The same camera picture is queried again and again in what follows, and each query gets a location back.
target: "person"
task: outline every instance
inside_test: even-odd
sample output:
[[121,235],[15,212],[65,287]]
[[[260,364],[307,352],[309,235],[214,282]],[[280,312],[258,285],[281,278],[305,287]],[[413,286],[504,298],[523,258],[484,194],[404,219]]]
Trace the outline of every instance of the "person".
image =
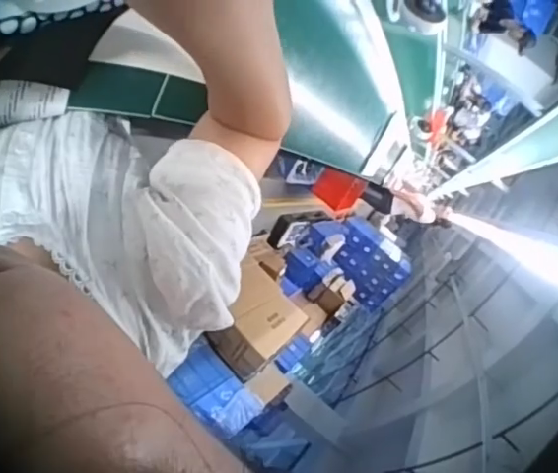
[[480,139],[491,117],[492,104],[484,97],[477,96],[453,114],[451,137],[457,142],[474,143]]
[[531,28],[519,22],[510,0],[491,0],[483,2],[472,17],[471,28],[476,33],[502,34],[516,42],[518,54],[522,56],[526,49],[535,47],[537,36]]
[[245,473],[113,320],[0,246],[0,473]]
[[367,186],[361,200],[369,204],[372,212],[385,216],[401,216],[420,224],[449,228],[452,208],[435,205],[421,192],[407,183],[397,188],[380,187],[373,183]]
[[233,324],[292,102],[271,0],[129,5],[195,59],[208,111],[151,169],[115,116],[1,128],[0,245],[71,281],[169,376],[200,333]]

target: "blue crate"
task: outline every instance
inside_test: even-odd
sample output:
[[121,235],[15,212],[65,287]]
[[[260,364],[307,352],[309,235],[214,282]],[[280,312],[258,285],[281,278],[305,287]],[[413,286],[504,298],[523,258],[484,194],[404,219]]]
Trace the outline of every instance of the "blue crate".
[[292,281],[290,281],[290,279],[286,277],[281,278],[279,284],[281,285],[281,291],[288,298],[292,297],[298,291],[301,290],[299,286],[297,286],[295,283],[293,283]]
[[360,256],[356,255],[351,246],[343,244],[332,259],[345,274],[351,277],[359,274],[359,270],[365,266],[365,261]]
[[379,246],[384,235],[362,217],[351,217],[344,222],[347,242],[351,246]]
[[201,420],[219,419],[220,414],[233,397],[244,388],[244,385],[232,377],[226,380],[214,390],[204,395],[191,406],[193,413]]
[[316,222],[309,225],[303,236],[299,239],[298,245],[306,247],[316,256],[321,256],[324,252],[325,241],[334,235],[345,235],[346,229],[336,221]]
[[185,404],[191,404],[210,392],[196,370],[189,363],[183,363],[168,378],[168,386]]
[[286,254],[285,277],[302,288],[319,262],[311,251],[302,248],[293,249]]
[[303,284],[304,292],[309,292],[322,283],[322,280],[327,276],[337,265],[334,262],[320,261],[314,268],[309,279]]
[[261,437],[271,436],[282,424],[282,408],[266,408],[263,413],[248,425]]
[[207,395],[234,374],[201,337],[189,349],[187,359],[168,377],[168,386],[189,405]]

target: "green workbench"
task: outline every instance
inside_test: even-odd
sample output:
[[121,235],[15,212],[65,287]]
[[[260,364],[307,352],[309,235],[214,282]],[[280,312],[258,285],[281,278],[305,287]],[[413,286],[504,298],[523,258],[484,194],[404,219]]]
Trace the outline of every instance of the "green workbench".
[[[367,57],[355,47],[348,26],[360,27],[361,17],[325,0],[278,0],[275,10],[293,91],[298,87],[306,92],[299,94],[303,100],[295,100],[292,126],[283,147],[361,173],[397,112],[388,109],[377,93],[370,73],[374,56]],[[396,38],[392,43],[402,54],[406,46]],[[69,106],[195,123],[207,103],[202,84],[142,69],[92,63]]]

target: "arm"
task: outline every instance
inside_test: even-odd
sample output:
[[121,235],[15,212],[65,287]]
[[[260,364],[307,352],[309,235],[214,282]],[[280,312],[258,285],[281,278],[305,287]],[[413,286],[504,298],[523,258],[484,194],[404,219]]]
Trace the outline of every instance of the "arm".
[[391,189],[390,193],[393,194],[396,198],[406,202],[413,209],[413,212],[415,212],[417,218],[421,217],[421,215],[424,213],[424,206],[415,197],[414,192],[401,188],[396,190]]
[[244,473],[102,310],[0,248],[1,471]]
[[191,138],[237,156],[257,178],[275,157],[292,105],[271,0],[130,0],[204,75],[209,111]]

